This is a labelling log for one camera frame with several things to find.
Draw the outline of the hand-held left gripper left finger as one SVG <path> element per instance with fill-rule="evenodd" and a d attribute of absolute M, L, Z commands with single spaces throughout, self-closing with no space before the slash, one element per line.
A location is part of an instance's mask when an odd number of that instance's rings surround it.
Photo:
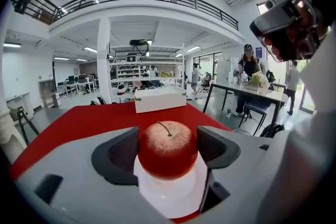
<path fill-rule="evenodd" d="M 47 223 L 169 223 L 141 195 L 136 127 L 62 144 L 16 181 Z"/>

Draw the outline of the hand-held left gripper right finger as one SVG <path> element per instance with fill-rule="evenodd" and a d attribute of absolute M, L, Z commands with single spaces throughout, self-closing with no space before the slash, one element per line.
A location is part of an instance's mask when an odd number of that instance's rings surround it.
<path fill-rule="evenodd" d="M 197 149 L 207 168 L 200 217 L 257 217 L 265 178 L 258 169 L 271 144 L 267 137 L 197 127 Z"/>

